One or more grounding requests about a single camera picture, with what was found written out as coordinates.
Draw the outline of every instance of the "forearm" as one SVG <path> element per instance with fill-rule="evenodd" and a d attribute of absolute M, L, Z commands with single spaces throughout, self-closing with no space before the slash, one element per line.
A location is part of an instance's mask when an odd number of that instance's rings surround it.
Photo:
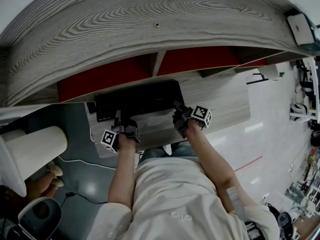
<path fill-rule="evenodd" d="M 189 120 L 184 134 L 214 185 L 222 185 L 236 176 L 228 162 L 211 146 L 197 123 Z"/>
<path fill-rule="evenodd" d="M 110 185 L 108 202 L 125 205 L 132 209 L 135 192 L 135 148 L 120 148 L 116 170 Z"/>

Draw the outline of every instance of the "shirt sleeve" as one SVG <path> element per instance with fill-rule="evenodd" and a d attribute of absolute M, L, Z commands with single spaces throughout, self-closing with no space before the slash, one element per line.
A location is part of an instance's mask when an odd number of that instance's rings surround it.
<path fill-rule="evenodd" d="M 106 203 L 99 209 L 87 240 L 115 240 L 132 222 L 132 211 L 120 203 Z"/>
<path fill-rule="evenodd" d="M 254 222 L 266 240 L 279 239 L 280 229 L 275 216 L 264 205 L 244 207 L 249 221 Z"/>

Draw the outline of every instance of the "white floor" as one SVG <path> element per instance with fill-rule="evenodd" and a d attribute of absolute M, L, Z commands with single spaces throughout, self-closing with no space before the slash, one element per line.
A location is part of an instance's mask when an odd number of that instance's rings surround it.
<path fill-rule="evenodd" d="M 279 64 L 279 69 L 285 72 L 279 81 L 248 85 L 250 120 L 207 135 L 234 170 L 238 169 L 242 186 L 256 202 L 267 193 L 284 194 L 302 174 L 300 165 L 309 150 L 311 130 L 307 123 L 289 121 L 297 72 L 287 62 Z M 242 74 L 250 82 L 258 80 L 255 72 L 258 70 Z"/>

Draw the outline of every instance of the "person's left hand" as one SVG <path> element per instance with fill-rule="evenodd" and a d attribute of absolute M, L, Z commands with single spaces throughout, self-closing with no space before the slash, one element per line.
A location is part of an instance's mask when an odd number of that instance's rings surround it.
<path fill-rule="evenodd" d="M 118 136 L 119 149 L 133 149 L 136 150 L 136 141 L 134 138 L 127 138 L 123 133 Z"/>

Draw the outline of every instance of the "person's bare leg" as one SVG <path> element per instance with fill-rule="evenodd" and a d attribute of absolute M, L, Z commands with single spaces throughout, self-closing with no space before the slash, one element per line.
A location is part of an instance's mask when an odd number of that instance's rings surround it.
<path fill-rule="evenodd" d="M 53 198 L 57 187 L 53 184 L 50 184 L 49 187 L 42 193 L 42 197 Z"/>
<path fill-rule="evenodd" d="M 40 193 L 46 191 L 49 188 L 50 183 L 55 178 L 55 175 L 52 171 L 48 171 L 45 175 L 35 181 Z"/>

